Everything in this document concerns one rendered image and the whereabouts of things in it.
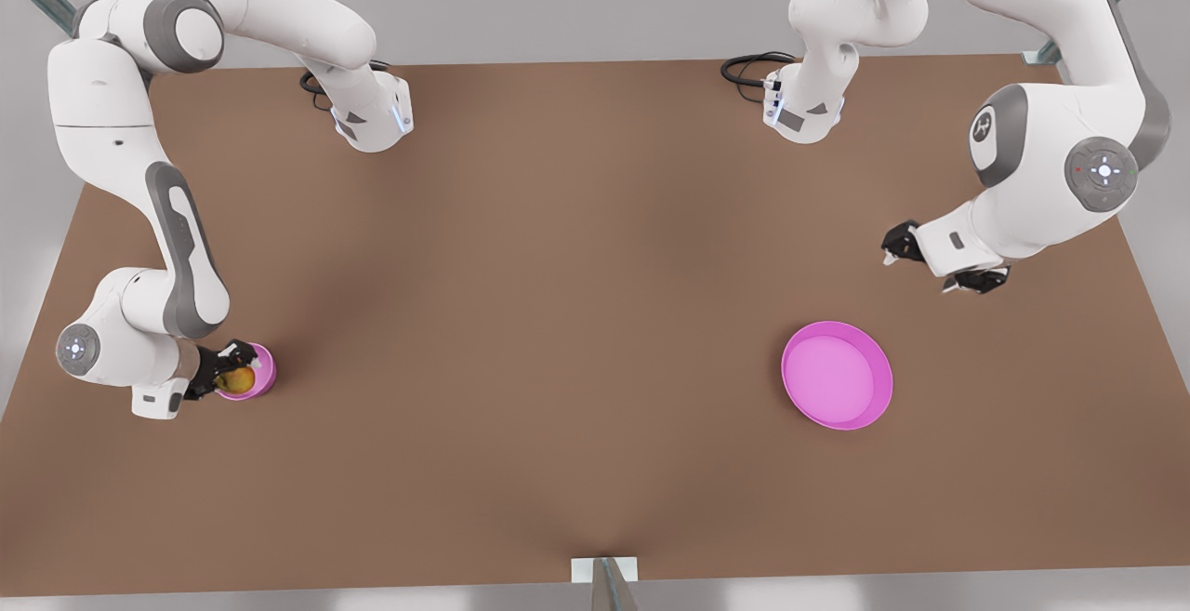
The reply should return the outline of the pink plate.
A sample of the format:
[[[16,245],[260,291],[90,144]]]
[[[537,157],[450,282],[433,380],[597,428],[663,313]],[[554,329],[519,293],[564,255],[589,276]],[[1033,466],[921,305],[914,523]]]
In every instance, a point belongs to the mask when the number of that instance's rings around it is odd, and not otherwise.
[[[862,328],[820,320],[800,328],[782,351],[787,398],[808,419],[854,432],[879,420],[892,401],[892,364]]]

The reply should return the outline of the pink bowl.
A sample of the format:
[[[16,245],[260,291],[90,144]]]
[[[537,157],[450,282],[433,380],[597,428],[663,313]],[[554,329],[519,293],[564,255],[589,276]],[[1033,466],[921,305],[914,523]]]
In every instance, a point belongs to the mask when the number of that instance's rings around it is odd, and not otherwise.
[[[227,370],[233,370],[234,368],[238,368],[238,366],[251,366],[256,373],[256,385],[253,389],[242,399],[228,399],[233,403],[245,403],[245,400],[253,399],[256,395],[268,393],[268,391],[273,387],[273,382],[275,382],[277,378],[277,366],[275,364],[275,361],[273,361],[271,353],[269,353],[269,350],[263,345],[253,343],[253,341],[246,341],[245,343],[239,343],[238,341],[234,353],[223,353],[220,357],[232,361],[232,364]],[[225,373],[225,370],[220,370],[219,374],[223,373]]]

